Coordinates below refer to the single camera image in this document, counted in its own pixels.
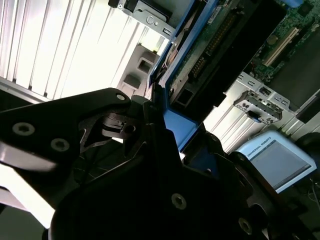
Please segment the screen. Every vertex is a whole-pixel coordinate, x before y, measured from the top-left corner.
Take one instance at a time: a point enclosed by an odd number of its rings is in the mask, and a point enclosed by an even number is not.
[[[275,190],[311,167],[276,140],[250,161]]]

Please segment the white panel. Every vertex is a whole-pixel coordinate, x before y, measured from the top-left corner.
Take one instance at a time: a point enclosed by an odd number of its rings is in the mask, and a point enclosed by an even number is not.
[[[11,46],[14,36],[15,18],[18,7],[18,0],[2,1],[1,6],[1,39],[0,39],[0,76],[7,77]]]
[[[94,1],[90,0],[84,0],[82,1],[82,5],[80,5],[80,12],[76,12],[76,26],[72,26],[73,30],[68,31],[67,35],[70,36],[71,33],[71,42],[67,40],[66,50],[67,52],[62,54],[62,68],[55,69],[52,74],[54,75],[53,79],[58,80],[56,89],[51,88],[50,92],[53,90],[54,99],[59,99],[61,97],[70,66],[73,62],[74,55],[77,49],[77,45],[79,43],[81,34],[85,28],[85,26],[88,24],[88,21],[90,19],[91,11],[94,6]],[[47,91],[48,97],[51,99],[51,94],[49,94],[49,89]]]
[[[48,3],[47,0],[27,0],[26,2],[16,72],[16,83],[25,88],[29,87],[31,81],[43,24],[48,14]]]
[[[39,48],[37,49],[30,83],[32,90],[40,95],[44,95],[46,90],[69,2],[71,1],[51,0],[48,4],[48,13],[43,26]]]
[[[167,43],[107,0],[0,0],[0,77],[50,100],[116,87],[137,44]]]
[[[75,53],[89,5],[90,1],[88,0],[71,0],[71,5],[65,16],[65,21],[58,41],[58,47],[54,55],[53,64],[50,69],[50,75],[45,90],[49,99],[54,98],[63,67],[70,67],[72,59],[67,59],[67,55],[73,56]]]
[[[27,0],[17,0],[17,2],[18,2],[18,6],[17,6],[16,16],[15,16],[13,41],[11,46],[9,67],[8,67],[8,72],[6,76],[6,78],[11,82],[13,81],[14,76],[16,75],[16,70],[17,70],[16,63],[18,61],[18,52],[20,49],[20,41],[22,38],[22,29],[24,25],[24,19],[25,19],[24,16],[25,16]]]
[[[97,1],[95,9],[101,12],[94,16],[107,18],[104,13],[108,13],[110,8],[105,0],[101,0]],[[122,11],[110,11],[105,26],[105,20],[92,20],[84,29],[63,87],[62,97],[107,88],[111,84],[138,23]]]

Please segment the motherboard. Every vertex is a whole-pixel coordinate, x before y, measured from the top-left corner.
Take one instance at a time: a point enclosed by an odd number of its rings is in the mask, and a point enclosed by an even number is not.
[[[320,0],[305,0],[298,8],[277,2],[287,14],[244,70],[266,85],[320,26]]]

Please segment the green circuit board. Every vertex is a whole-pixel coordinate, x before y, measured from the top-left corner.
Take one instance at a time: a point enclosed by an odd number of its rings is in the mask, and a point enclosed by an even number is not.
[[[287,14],[245,70],[265,84],[270,83],[305,41],[320,29],[320,0],[305,0],[298,8],[277,2],[286,8]]]
[[[188,75],[188,73],[194,68],[199,56],[206,49],[208,43],[211,41],[213,33],[217,31],[217,29],[220,26],[220,23],[228,15],[230,10],[237,5],[238,1],[221,0],[221,2],[224,2],[224,5],[217,6],[216,9],[213,11],[207,25],[203,28],[203,31],[200,33],[194,45],[184,58],[181,66],[177,70],[177,73],[174,76],[174,81],[172,81],[172,88],[175,88],[175,85],[180,84],[181,80],[185,78]]]

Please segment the usb port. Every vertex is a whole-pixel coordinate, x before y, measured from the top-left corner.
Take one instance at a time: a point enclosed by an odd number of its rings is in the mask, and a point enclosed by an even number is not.
[[[259,89],[259,92],[268,97],[271,94],[271,91],[266,89],[265,87],[262,87]]]

